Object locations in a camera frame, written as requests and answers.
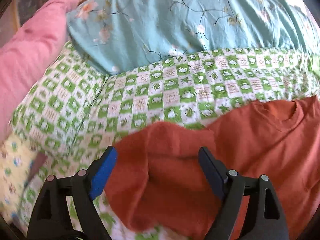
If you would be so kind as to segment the green white checkered bedsheet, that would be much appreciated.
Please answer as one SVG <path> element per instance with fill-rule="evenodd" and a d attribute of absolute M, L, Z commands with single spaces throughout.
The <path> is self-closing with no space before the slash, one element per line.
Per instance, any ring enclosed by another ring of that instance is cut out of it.
<path fill-rule="evenodd" d="M 125 135 L 157 121 L 198 129 L 253 100 L 319 94 L 319 56 L 296 50 L 215 49 L 170 57 L 105 81 L 67 155 L 46 162 L 24 190 L 17 224 L 27 231 L 45 179 L 86 169 Z"/>

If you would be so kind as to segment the yellow cartoon print pillow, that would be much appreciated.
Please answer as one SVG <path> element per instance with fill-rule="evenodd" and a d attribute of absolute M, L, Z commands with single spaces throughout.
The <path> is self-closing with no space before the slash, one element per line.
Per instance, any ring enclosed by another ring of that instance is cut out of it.
<path fill-rule="evenodd" d="M 11 133 L 1 144 L 1 216 L 11 223 L 26 185 L 47 160 L 30 142 Z"/>

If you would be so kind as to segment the green checkered pillow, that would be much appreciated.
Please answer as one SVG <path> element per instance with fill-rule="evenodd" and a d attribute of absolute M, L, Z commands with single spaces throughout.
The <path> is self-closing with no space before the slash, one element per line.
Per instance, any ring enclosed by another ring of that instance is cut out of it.
<path fill-rule="evenodd" d="M 12 131 L 36 150 L 69 154 L 104 81 L 68 41 L 14 110 Z"/>

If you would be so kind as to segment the pink blanket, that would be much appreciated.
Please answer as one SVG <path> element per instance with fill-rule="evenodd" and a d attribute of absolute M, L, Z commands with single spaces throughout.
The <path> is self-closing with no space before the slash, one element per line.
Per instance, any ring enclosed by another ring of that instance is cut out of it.
<path fill-rule="evenodd" d="M 10 134 L 13 110 L 63 48 L 66 14 L 77 6 L 75 0 L 49 0 L 1 48 L 1 141 Z"/>

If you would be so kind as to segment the teal floral quilt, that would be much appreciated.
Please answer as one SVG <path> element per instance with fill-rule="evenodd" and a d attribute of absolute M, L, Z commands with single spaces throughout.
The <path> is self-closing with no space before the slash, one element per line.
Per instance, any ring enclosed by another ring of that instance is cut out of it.
<path fill-rule="evenodd" d="M 67 27 L 78 53 L 110 75 L 219 48 L 319 53 L 319 28 L 288 0 L 87 0 Z"/>

